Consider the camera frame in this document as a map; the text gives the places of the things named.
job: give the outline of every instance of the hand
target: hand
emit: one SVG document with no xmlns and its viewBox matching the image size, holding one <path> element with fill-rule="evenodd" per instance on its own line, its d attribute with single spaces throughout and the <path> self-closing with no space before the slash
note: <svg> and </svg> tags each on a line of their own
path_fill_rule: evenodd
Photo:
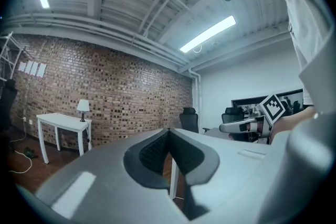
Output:
<svg viewBox="0 0 336 224">
<path fill-rule="evenodd" d="M 283 132 L 283 131 L 289 131 L 292 130 L 293 126 L 292 126 L 292 122 L 288 119 L 288 117 L 282 117 L 280 119 L 278 119 L 274 125 L 273 125 L 273 129 L 271 131 L 271 134 L 269 136 L 270 138 L 270 144 L 272 143 L 275 135 L 277 133 Z"/>
</svg>

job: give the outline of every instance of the power cord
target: power cord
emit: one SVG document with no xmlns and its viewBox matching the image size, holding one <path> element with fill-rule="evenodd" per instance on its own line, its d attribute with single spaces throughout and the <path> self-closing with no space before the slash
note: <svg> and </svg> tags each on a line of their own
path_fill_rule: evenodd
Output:
<svg viewBox="0 0 336 224">
<path fill-rule="evenodd" d="M 26 138 L 27 133 L 26 133 L 26 124 L 25 123 L 26 122 L 23 120 L 23 129 L 25 130 L 25 136 L 22 139 L 11 140 L 10 142 L 22 141 L 23 139 Z M 29 169 L 31 169 L 31 167 L 33 166 L 32 160 L 30 158 L 28 158 L 25 154 L 21 153 L 21 152 L 18 152 L 18 151 L 15 151 L 15 152 L 17 154 L 24 155 L 27 159 L 29 159 L 29 161 L 30 161 L 30 167 L 27 170 L 25 170 L 24 172 L 17 172 L 17 171 L 14 171 L 14 170 L 10 170 L 8 172 L 12 172 L 12 173 L 15 173 L 15 174 L 24 174 L 25 172 L 29 171 Z"/>
<path fill-rule="evenodd" d="M 86 134 L 88 136 L 87 141 L 88 141 L 88 143 L 90 143 L 91 148 L 92 148 L 92 143 L 91 143 L 91 140 L 89 138 L 89 123 L 88 122 L 86 122 L 86 123 L 88 124 L 88 126 L 86 127 Z"/>
<path fill-rule="evenodd" d="M 24 131 L 25 131 L 25 136 L 24 136 L 22 139 L 11 140 L 10 142 L 22 141 L 22 140 L 25 139 L 26 136 L 27 136 L 27 133 L 26 133 L 26 124 L 25 124 L 26 122 L 24 121 L 24 118 L 19 118 L 19 119 L 22 119 L 22 120 L 23 120 L 23 129 L 24 129 Z"/>
<path fill-rule="evenodd" d="M 15 174 L 24 174 L 25 172 L 29 171 L 29 169 L 31 169 L 31 167 L 33 166 L 33 163 L 32 163 L 32 160 L 30 158 L 28 158 L 25 154 L 23 153 L 20 153 L 18 151 L 15 151 L 17 154 L 20 154 L 20 155 L 24 155 L 29 161 L 30 161 L 30 167 L 25 170 L 24 172 L 17 172 L 17 171 L 13 171 L 13 170 L 10 170 L 9 172 L 12 172 L 12 173 L 15 173 Z"/>
</svg>

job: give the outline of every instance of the office chair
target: office chair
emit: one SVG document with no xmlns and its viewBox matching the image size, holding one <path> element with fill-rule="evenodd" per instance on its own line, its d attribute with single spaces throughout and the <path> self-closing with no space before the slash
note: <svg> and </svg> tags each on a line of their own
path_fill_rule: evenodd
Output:
<svg viewBox="0 0 336 224">
<path fill-rule="evenodd" d="M 15 89 L 15 80 L 9 79 L 5 82 L 0 99 L 0 132 L 8 130 L 12 125 L 10 109 L 16 98 L 17 90 Z"/>
<path fill-rule="evenodd" d="M 244 114 L 243 108 L 226 108 L 222 114 L 222 121 L 223 123 L 241 121 L 244 119 Z"/>
<path fill-rule="evenodd" d="M 182 129 L 198 133 L 198 115 L 194 108 L 183 108 L 183 113 L 180 114 L 180 121 Z M 205 132 L 209 131 L 209 128 L 203 128 Z"/>
</svg>

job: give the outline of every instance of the white table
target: white table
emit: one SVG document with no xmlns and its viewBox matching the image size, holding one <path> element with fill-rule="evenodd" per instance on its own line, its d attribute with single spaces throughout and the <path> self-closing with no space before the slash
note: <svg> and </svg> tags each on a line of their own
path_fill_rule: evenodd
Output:
<svg viewBox="0 0 336 224">
<path fill-rule="evenodd" d="M 42 115 L 36 115 L 36 117 L 38 126 L 38 138 L 40 140 L 40 147 L 43 155 L 43 160 L 45 163 L 49 163 L 49 160 L 47 157 L 46 148 L 44 146 L 41 122 L 55 127 L 56 144 L 58 151 L 60 151 L 60 146 L 59 146 L 59 137 L 57 128 L 77 132 L 79 155 L 81 156 L 84 154 L 83 131 L 88 127 L 89 140 L 91 141 L 91 122 L 92 122 L 91 120 L 85 119 L 85 122 L 81 122 L 80 118 L 63 115 L 60 113 L 42 114 Z"/>
</svg>

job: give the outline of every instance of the paper sheet on wall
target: paper sheet on wall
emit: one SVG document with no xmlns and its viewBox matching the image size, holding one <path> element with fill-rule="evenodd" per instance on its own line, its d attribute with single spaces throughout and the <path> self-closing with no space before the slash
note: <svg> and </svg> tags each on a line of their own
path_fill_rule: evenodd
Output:
<svg viewBox="0 0 336 224">
<path fill-rule="evenodd" d="M 26 65 L 25 73 L 27 73 L 27 74 L 30 73 L 30 69 L 32 68 L 32 65 L 33 65 L 33 61 L 28 61 L 27 65 Z"/>
<path fill-rule="evenodd" d="M 31 75 L 33 75 L 33 76 L 36 75 L 37 67 L 38 67 L 38 63 L 37 63 L 37 62 L 34 62 L 34 63 L 33 63 L 33 66 L 31 67 L 31 71 L 30 71 L 30 74 L 31 74 Z"/>
<path fill-rule="evenodd" d="M 36 75 L 37 77 L 43 78 L 43 74 L 44 74 L 44 70 L 46 69 L 46 66 L 47 65 L 45 65 L 44 63 L 40 64 L 40 68 L 38 69 L 37 75 Z"/>
<path fill-rule="evenodd" d="M 25 62 L 20 62 L 20 65 L 19 65 L 19 71 L 24 72 L 24 71 L 25 71 L 25 68 L 26 68 L 26 63 L 25 63 Z"/>
</svg>

